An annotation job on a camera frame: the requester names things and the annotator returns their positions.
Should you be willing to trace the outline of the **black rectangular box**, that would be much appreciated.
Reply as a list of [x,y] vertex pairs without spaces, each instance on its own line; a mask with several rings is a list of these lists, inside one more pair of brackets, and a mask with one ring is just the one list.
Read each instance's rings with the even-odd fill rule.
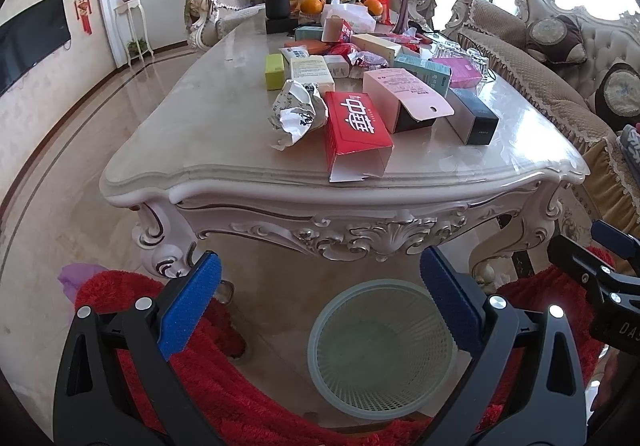
[[487,146],[496,132],[499,118],[467,88],[450,88],[446,101],[454,110],[446,121],[468,146]]

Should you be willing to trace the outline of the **red Chinese cigarette carton box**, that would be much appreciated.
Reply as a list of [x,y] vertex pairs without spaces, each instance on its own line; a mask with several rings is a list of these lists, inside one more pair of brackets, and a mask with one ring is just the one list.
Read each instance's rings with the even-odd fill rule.
[[370,96],[361,92],[327,92],[326,106],[329,182],[382,177],[394,143]]

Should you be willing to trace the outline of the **magenta pink cosmetic box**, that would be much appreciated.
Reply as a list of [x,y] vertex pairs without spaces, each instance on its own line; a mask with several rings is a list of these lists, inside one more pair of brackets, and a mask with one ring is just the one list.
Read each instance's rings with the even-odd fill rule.
[[483,75],[466,58],[433,58],[450,69],[450,88],[476,88]]

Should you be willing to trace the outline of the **orange box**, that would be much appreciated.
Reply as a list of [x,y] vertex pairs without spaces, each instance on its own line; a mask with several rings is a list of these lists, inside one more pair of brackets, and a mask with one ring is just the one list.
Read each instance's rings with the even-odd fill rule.
[[330,43],[322,42],[319,40],[306,39],[306,40],[293,40],[290,42],[285,42],[284,47],[287,47],[287,48],[303,47],[311,55],[325,55],[329,53],[329,50],[332,48],[332,45]]

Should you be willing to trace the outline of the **pale green mesh waste basket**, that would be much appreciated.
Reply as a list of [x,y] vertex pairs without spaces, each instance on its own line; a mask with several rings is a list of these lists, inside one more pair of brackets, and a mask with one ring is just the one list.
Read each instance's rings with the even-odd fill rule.
[[448,380],[458,349],[426,288],[356,284],[318,315],[307,344],[314,386],[352,417],[394,420],[423,408]]

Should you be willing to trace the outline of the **red fuzzy clothing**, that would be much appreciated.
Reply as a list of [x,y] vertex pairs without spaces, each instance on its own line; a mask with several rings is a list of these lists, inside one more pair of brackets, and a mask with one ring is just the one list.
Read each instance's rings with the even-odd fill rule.
[[[123,270],[100,270],[80,285],[76,288],[76,310],[89,305],[99,314],[126,310],[137,298],[157,296],[163,288],[159,281]],[[588,383],[604,344],[590,336],[593,310],[585,291],[576,282],[559,267],[550,265],[535,276],[504,284],[497,294],[523,310],[542,311],[550,304],[562,307],[574,336],[582,378]],[[186,349],[170,360],[186,392],[228,445],[412,445],[431,424],[432,418],[428,417],[422,421],[397,419],[363,436],[323,429],[282,407],[232,366],[228,358],[244,352],[243,345],[240,334],[232,328],[229,311],[212,301]],[[117,357],[144,424],[164,432],[149,397],[143,392],[130,353],[121,351]],[[497,423],[521,358],[522,350],[511,354],[477,431],[485,431]]]

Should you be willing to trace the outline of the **round embroidered brown cushion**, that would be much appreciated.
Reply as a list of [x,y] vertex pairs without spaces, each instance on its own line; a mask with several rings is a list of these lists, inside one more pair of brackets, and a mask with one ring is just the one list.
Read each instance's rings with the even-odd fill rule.
[[588,106],[614,132],[635,126],[640,111],[639,73],[626,62],[616,62],[588,98]]

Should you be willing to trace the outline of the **beige sofa right side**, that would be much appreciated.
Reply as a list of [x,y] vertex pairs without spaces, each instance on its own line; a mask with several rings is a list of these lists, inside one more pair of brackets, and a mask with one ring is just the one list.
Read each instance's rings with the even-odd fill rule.
[[[593,17],[583,7],[561,10],[554,0],[515,0],[512,14],[486,0],[457,0],[444,35],[464,48],[476,48],[489,68],[509,82],[547,117],[585,158],[590,175],[584,189],[595,218],[639,235],[639,182],[624,158],[617,132],[588,102],[616,64],[639,69],[639,16]],[[552,65],[525,48],[533,22],[563,15],[582,36],[586,60]]]

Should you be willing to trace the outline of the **ornate white marble coffee table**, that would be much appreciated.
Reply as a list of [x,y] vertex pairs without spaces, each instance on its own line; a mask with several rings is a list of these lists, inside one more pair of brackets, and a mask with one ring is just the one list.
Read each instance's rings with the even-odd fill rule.
[[138,214],[143,266],[189,270],[213,234],[270,242],[329,261],[416,255],[504,215],[509,224],[466,252],[486,289],[493,258],[548,241],[560,193],[582,184],[576,148],[503,80],[480,96],[499,118],[486,146],[461,143],[448,122],[397,134],[383,176],[336,184],[314,131],[277,150],[266,56],[284,44],[265,19],[242,22],[189,68],[107,163],[100,191]]

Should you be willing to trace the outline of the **pink open flap box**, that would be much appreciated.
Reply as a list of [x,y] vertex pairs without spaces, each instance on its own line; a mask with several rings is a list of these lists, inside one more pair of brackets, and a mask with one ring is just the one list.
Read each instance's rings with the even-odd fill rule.
[[392,134],[429,128],[437,119],[454,114],[444,96],[404,68],[363,73],[362,91]]

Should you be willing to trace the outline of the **crumpled white printed paper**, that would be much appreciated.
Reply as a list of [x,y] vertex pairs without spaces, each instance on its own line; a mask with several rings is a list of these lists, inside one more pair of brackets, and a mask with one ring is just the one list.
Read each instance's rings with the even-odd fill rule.
[[272,148],[284,151],[328,122],[329,110],[318,86],[286,80],[268,118],[273,131]]

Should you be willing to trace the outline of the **clear glass cup set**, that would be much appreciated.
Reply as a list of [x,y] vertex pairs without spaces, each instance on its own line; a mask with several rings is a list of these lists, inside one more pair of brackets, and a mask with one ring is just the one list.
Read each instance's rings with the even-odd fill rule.
[[482,75],[483,82],[495,81],[497,75],[491,70],[489,58],[476,47],[463,48],[459,43],[448,39],[437,39],[432,50],[432,59],[463,58]]

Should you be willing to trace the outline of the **red white snack bag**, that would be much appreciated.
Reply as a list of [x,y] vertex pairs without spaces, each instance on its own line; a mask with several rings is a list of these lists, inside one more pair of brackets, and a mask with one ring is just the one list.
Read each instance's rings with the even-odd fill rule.
[[351,50],[346,60],[349,63],[349,74],[351,79],[362,79],[363,75],[368,71],[381,70],[388,67],[388,61],[368,50]]

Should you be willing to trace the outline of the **yellow green small box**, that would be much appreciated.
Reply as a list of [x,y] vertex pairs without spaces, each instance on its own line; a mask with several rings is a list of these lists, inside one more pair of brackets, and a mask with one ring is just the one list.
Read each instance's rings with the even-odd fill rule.
[[268,54],[265,57],[265,84],[267,91],[279,91],[285,82],[285,64],[282,54]]

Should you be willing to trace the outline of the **cream white text box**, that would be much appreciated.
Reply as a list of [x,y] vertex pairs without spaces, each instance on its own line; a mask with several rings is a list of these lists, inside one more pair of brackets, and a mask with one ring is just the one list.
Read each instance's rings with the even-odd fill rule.
[[321,95],[335,91],[335,82],[322,56],[296,57],[290,61],[291,79],[300,84],[314,84]]

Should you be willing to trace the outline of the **purple glass flower vase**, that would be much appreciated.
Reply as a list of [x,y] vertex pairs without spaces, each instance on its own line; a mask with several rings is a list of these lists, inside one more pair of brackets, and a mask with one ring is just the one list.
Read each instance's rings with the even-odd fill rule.
[[410,4],[411,0],[400,0],[397,21],[392,30],[393,34],[403,34],[408,29]]

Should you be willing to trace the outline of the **white tissue pack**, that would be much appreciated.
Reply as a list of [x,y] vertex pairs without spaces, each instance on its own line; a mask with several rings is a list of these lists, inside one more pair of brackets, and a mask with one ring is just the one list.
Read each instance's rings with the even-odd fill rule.
[[376,20],[369,14],[367,6],[364,5],[332,0],[323,7],[320,24],[325,24],[332,17],[340,17],[346,20],[356,34],[374,33],[376,29]]

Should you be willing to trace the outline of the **white tall side stand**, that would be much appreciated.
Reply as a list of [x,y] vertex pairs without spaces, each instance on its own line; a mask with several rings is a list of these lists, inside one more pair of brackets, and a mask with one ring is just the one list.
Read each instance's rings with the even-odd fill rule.
[[145,57],[155,59],[154,50],[149,39],[145,10],[141,0],[130,0],[114,8],[116,29],[120,44],[126,56],[129,68],[135,62],[146,66]]

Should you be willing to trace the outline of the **orange fruit right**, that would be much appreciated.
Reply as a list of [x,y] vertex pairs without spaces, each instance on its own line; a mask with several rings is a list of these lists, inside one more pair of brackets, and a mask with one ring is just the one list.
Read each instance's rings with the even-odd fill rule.
[[381,18],[385,7],[379,0],[364,0],[363,5],[367,7],[368,13],[374,18]]

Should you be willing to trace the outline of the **orange fruit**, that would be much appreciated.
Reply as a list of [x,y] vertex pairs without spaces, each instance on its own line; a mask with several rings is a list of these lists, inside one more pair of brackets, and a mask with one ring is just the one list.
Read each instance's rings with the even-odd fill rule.
[[299,9],[304,15],[319,16],[325,5],[326,2],[324,2],[324,0],[303,0],[300,3]]
[[385,7],[379,0],[364,0],[363,5],[367,7],[368,13],[374,18],[381,18]]

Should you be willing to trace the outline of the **black cylinder speaker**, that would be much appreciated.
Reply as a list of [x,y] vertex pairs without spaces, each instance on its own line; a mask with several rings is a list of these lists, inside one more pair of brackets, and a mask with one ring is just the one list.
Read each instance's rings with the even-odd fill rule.
[[290,0],[264,0],[265,14],[269,20],[286,19],[291,15]]

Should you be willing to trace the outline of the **orange fruit left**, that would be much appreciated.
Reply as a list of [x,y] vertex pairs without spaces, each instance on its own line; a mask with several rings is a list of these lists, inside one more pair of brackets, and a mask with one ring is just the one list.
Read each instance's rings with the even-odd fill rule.
[[319,16],[325,5],[326,2],[324,2],[324,0],[303,0],[300,3],[299,9],[304,15]]

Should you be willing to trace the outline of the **red Chinese knot ornament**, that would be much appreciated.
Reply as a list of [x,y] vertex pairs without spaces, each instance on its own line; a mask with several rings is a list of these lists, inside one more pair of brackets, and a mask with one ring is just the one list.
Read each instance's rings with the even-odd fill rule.
[[92,6],[90,0],[74,0],[76,18],[82,25],[85,34],[91,36],[93,34],[90,16],[92,14]]

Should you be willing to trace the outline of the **wall mounted black television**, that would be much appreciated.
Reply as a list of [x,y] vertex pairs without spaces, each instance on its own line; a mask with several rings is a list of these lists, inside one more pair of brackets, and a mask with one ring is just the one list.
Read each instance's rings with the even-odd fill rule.
[[31,68],[70,42],[63,0],[43,0],[2,24],[0,85],[4,94]]

